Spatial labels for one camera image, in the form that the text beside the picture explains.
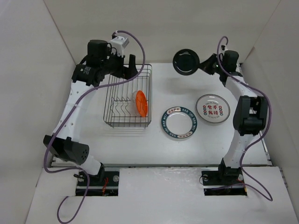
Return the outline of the dark green plate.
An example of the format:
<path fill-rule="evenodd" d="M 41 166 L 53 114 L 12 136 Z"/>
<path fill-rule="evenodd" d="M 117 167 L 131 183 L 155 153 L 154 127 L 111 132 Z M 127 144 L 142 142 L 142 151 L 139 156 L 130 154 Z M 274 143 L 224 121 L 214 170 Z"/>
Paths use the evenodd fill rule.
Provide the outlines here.
<path fill-rule="evenodd" d="M 178 51 L 172 60 L 175 71 L 183 76 L 194 74 L 199 69 L 199 56 L 191 49 L 182 49 Z"/>

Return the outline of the clear glass plate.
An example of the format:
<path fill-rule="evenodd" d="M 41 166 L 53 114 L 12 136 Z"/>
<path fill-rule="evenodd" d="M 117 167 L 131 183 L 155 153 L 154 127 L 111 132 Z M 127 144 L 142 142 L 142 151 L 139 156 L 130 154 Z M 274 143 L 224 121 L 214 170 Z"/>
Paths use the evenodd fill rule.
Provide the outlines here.
<path fill-rule="evenodd" d="M 138 109 L 136 107 L 136 95 L 137 95 L 137 91 L 132 93 L 131 104 L 132 104 L 132 109 L 133 109 L 135 115 L 138 116 L 139 113 L 138 113 Z"/>

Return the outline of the orange plastic plate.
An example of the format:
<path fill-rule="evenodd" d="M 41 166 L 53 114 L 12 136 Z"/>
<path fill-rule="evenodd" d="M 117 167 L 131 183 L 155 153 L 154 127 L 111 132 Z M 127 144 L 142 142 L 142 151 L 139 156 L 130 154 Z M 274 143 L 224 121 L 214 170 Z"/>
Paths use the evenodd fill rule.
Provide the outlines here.
<path fill-rule="evenodd" d="M 136 109 L 141 117 L 146 117 L 148 114 L 148 103 L 145 94 L 142 91 L 137 91 L 135 97 Z"/>

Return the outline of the white plate red characters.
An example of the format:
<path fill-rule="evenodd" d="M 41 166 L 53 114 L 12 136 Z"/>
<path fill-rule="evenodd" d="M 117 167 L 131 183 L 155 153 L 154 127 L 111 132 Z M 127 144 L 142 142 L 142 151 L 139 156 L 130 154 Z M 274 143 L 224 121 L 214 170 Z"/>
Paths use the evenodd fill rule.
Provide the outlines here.
<path fill-rule="evenodd" d="M 198 98 L 195 108 L 204 121 L 213 124 L 225 122 L 231 114 L 228 102 L 215 94 L 206 94 Z"/>

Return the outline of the white plate green lettered rim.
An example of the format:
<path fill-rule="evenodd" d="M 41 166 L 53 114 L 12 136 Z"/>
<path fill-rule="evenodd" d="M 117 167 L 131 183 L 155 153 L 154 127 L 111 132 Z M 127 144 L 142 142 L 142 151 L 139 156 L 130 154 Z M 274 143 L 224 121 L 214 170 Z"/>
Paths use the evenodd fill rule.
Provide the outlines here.
<path fill-rule="evenodd" d="M 194 135 L 198 128 L 198 121 L 190 109 L 175 106 L 163 113 L 161 126 L 170 139 L 183 141 Z"/>

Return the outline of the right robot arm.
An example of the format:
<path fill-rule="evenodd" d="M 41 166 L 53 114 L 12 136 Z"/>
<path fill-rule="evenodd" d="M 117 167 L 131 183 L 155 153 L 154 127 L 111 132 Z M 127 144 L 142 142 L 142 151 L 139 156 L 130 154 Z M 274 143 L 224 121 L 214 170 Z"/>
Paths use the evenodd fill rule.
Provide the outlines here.
<path fill-rule="evenodd" d="M 238 103 L 233 116 L 235 133 L 228 152 L 222 158 L 217 170 L 202 171 L 205 186 L 230 186 L 239 184 L 243 175 L 242 161 L 248 147 L 253 144 L 255 136 L 266 126 L 268 102 L 265 97 L 245 83 L 240 72 L 236 70 L 239 54 L 226 50 L 224 54 L 212 54 L 199 64 L 199 69 L 209 75 L 219 74 L 222 82 Z"/>

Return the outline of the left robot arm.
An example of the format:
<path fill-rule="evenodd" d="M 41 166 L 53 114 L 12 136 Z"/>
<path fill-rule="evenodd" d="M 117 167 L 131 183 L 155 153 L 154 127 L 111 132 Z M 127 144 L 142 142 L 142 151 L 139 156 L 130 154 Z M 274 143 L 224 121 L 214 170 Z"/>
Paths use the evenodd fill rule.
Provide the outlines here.
<path fill-rule="evenodd" d="M 88 42 L 87 55 L 76 65 L 71 77 L 71 90 L 60 121 L 53 134 L 43 139 L 47 152 L 84 170 L 94 185 L 103 183 L 105 168 L 89 154 L 89 146 L 80 143 L 81 127 L 96 88 L 105 75 L 125 80 L 137 75 L 135 55 L 130 55 L 129 65 L 124 66 L 124 49 L 128 43 L 129 39 L 122 36 L 114 36 L 108 42 Z"/>

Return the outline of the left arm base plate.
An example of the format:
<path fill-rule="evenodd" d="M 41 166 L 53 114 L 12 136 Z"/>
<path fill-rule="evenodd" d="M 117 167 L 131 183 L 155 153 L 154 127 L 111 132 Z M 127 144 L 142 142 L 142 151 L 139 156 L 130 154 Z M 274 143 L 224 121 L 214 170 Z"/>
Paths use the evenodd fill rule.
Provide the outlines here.
<path fill-rule="evenodd" d="M 87 196 L 118 196 L 119 193 L 119 171 L 105 171 L 104 178 L 99 181 L 97 178 L 90 176 L 90 184 Z M 75 189 L 76 196 L 83 196 L 87 187 L 87 177 L 83 171 L 74 174 L 77 178 Z"/>

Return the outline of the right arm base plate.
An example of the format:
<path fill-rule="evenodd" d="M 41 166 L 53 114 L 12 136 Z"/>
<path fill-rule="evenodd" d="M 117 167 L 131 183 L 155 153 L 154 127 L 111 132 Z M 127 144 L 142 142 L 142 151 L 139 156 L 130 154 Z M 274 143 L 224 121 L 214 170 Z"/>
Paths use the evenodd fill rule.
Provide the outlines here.
<path fill-rule="evenodd" d="M 228 174 L 204 169 L 201 171 L 201 180 L 205 196 L 247 196 L 240 169 L 233 169 L 233 172 Z"/>

